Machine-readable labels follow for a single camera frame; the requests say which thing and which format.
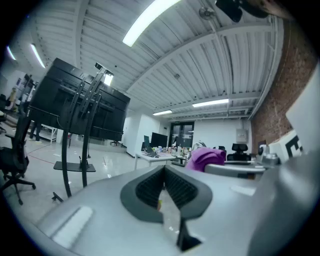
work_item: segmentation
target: computer monitor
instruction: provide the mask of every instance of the computer monitor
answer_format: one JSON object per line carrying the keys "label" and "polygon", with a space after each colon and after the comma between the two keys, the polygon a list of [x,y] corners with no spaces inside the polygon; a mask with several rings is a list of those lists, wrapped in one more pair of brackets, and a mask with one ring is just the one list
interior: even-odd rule
{"label": "computer monitor", "polygon": [[165,148],[167,146],[167,141],[168,136],[153,132],[151,137],[151,147],[161,146]]}
{"label": "computer monitor", "polygon": [[[53,61],[37,86],[30,101],[29,118],[63,130],[67,126],[71,102],[84,78],[83,90],[76,102],[69,130],[72,134],[83,135],[87,126],[87,119],[83,117],[90,116],[95,98],[91,99],[86,113],[82,112],[81,103],[94,77],[59,58]],[[102,81],[98,86],[100,90],[97,88],[93,94],[101,93],[101,99],[93,118],[90,137],[121,141],[130,98]]]}

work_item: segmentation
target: glass door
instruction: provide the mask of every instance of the glass door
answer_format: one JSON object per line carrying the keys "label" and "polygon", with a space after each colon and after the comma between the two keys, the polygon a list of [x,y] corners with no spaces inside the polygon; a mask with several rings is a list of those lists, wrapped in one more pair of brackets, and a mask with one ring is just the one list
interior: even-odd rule
{"label": "glass door", "polygon": [[176,147],[192,147],[194,127],[195,122],[173,123],[170,129],[169,146],[171,147],[175,143]]}

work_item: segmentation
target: ceiling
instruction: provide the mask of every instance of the ceiling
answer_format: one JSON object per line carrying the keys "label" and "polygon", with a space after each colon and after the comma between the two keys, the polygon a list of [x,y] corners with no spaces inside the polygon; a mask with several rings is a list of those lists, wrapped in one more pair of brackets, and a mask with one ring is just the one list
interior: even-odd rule
{"label": "ceiling", "polygon": [[[10,44],[19,68],[40,77],[55,58],[95,76],[99,62],[113,74],[111,86],[130,106],[171,110],[168,121],[247,119],[273,82],[283,45],[283,22],[243,11],[234,23],[213,0],[181,0],[162,13],[132,47],[122,42],[153,0],[50,0],[26,18]],[[216,15],[211,24],[201,7]],[[229,98],[229,103],[192,104]]]}

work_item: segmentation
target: floor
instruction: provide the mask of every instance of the floor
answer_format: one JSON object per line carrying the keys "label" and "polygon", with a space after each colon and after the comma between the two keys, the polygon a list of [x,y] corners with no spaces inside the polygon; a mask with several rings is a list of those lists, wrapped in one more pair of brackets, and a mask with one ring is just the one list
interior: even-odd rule
{"label": "floor", "polygon": [[[14,134],[15,132],[5,124],[2,127],[7,130],[8,134]],[[53,169],[55,162],[61,161],[61,145],[55,142],[50,144],[49,141],[41,141],[42,143],[40,144],[34,140],[26,141],[26,153],[29,158],[29,165],[24,179],[34,182],[36,189],[33,190],[29,185],[17,185],[23,205],[19,205],[18,203],[14,186],[8,187],[3,192],[12,210],[17,215],[23,215],[34,224],[37,224],[46,213],[60,204],[58,201],[52,200],[53,192],[56,192],[64,200],[68,199],[62,171]],[[11,140],[5,137],[4,134],[0,135],[0,147],[11,148]],[[88,159],[88,162],[94,165],[96,172],[87,174],[88,185],[101,179],[112,179],[114,176],[134,170],[135,159],[127,153],[118,152],[117,150],[119,149],[116,149],[116,152],[111,152],[90,147],[89,154],[91,158]],[[71,146],[67,149],[67,161],[78,163],[81,154],[82,148],[79,144],[71,141]],[[152,165],[164,164],[165,161],[152,163]],[[138,169],[147,166],[149,164],[146,161],[142,159],[138,160]],[[68,178],[72,194],[83,188],[80,172],[70,171],[68,172]],[[0,175],[0,185],[4,183],[3,175]],[[159,199],[162,202],[160,211],[164,214],[164,229],[173,240],[176,240],[179,232],[180,212],[166,190],[161,193]]]}

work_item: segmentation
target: red brick wall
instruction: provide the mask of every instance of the red brick wall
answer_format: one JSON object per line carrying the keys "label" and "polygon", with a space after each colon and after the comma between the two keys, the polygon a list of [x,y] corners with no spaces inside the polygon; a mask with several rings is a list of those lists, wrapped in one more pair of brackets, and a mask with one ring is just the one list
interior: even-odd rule
{"label": "red brick wall", "polygon": [[269,144],[293,128],[286,112],[305,88],[318,56],[295,22],[284,22],[282,56],[273,84],[259,110],[251,120],[252,152],[258,142]]}

